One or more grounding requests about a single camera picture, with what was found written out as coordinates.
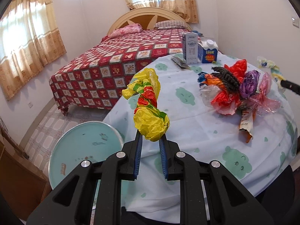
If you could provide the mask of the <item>white floral wrapper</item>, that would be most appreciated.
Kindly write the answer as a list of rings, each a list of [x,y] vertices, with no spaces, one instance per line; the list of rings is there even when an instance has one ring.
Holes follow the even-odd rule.
[[[280,68],[272,60],[268,60],[262,56],[257,57],[257,64],[259,68],[269,69],[271,73],[271,77],[278,85],[278,89],[284,91],[283,87],[281,86],[281,81],[285,80],[285,78],[283,77],[283,74],[280,72]]]

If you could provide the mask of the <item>yellow plastic bag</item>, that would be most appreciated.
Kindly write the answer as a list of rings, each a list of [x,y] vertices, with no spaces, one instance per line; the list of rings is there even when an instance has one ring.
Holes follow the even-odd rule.
[[[135,128],[145,139],[158,141],[168,130],[168,115],[158,109],[158,97],[161,89],[158,75],[152,68],[145,68],[134,76],[135,81],[122,90],[122,95],[129,100],[137,95],[134,109]]]

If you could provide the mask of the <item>purple plastic bag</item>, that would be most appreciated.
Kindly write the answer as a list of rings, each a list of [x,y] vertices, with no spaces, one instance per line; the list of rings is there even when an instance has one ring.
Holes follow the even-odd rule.
[[[252,70],[245,73],[244,79],[239,87],[240,95],[243,99],[254,95],[259,81],[260,72]]]

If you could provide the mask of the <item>red plastic bag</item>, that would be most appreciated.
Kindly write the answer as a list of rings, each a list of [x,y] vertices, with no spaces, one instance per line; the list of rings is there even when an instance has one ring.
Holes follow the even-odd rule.
[[[233,115],[242,103],[239,91],[247,70],[247,61],[238,60],[234,65],[223,67],[212,67],[211,75],[217,78],[221,91],[211,101],[213,108],[220,114]]]

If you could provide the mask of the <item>clear plastic bag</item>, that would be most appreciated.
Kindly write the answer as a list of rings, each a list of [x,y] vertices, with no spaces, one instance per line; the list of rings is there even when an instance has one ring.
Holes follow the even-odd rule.
[[[200,87],[200,96],[205,106],[211,107],[211,101],[221,90],[216,85],[203,85]]]

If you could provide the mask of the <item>orange red snack wrapper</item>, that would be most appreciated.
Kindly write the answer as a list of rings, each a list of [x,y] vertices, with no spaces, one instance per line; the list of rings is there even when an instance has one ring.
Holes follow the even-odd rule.
[[[208,74],[206,72],[198,73],[197,82],[199,83],[199,87],[205,85],[214,85],[220,88],[221,90],[226,90],[224,83],[217,77],[213,76],[212,74]]]

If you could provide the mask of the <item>teal trash bin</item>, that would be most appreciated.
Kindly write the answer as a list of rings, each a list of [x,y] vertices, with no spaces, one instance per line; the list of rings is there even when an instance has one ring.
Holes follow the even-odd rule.
[[[123,144],[121,134],[101,121],[88,121],[71,128],[60,137],[50,156],[51,188],[54,189],[82,161],[104,161],[120,151]]]

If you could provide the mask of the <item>pink plastic bag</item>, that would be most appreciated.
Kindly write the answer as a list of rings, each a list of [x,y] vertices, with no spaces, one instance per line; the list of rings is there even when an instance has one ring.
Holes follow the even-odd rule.
[[[242,105],[242,109],[255,111],[258,115],[262,116],[267,113],[275,113],[281,106],[278,100],[273,100],[267,97],[271,91],[272,79],[269,73],[264,73],[258,85],[258,91],[254,95],[246,98]]]

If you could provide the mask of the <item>black comb brush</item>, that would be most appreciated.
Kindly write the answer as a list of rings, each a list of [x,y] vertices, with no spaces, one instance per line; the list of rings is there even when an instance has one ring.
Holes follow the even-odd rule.
[[[240,82],[228,69],[224,67],[212,67],[211,69],[214,71],[212,75],[219,78],[229,92],[239,91]]]

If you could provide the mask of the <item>bed with red checkered cover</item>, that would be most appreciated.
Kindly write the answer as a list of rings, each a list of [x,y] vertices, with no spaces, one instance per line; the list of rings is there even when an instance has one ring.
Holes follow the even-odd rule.
[[[105,38],[49,80],[57,108],[112,109],[133,76],[159,57],[182,51],[184,28],[149,29]]]

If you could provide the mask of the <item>blue milk carton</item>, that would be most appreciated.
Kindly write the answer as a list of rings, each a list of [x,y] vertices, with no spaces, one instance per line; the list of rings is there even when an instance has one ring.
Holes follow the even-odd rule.
[[[218,45],[212,39],[201,39],[198,42],[198,59],[202,64],[210,64],[217,61]]]

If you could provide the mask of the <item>grey white carton box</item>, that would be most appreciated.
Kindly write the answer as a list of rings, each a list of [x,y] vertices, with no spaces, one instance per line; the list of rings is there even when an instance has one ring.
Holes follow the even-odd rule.
[[[183,33],[183,58],[188,65],[198,64],[198,34]]]

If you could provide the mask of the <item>striped pillow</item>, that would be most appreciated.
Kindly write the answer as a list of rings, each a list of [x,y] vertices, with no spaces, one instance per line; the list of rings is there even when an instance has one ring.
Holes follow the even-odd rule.
[[[187,24],[179,20],[165,20],[157,22],[154,25],[155,29],[189,29]]]

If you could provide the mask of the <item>beige wooden headboard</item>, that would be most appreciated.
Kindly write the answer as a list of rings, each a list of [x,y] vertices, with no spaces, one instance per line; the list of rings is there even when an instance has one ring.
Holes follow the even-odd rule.
[[[183,18],[179,15],[163,9],[155,7],[145,7],[133,9],[124,15],[122,15],[108,30],[107,36],[110,35],[115,29],[128,26],[130,24],[138,23],[142,26],[143,29],[154,29],[154,26],[157,22],[166,21],[166,20],[178,20],[182,21],[187,30],[191,31],[192,28],[188,23],[186,23]]]

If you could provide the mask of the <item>left beige curtain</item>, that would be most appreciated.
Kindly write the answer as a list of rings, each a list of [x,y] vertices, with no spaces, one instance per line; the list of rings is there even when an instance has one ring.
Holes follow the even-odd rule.
[[[7,101],[66,48],[53,0],[12,0],[1,18],[1,89]]]

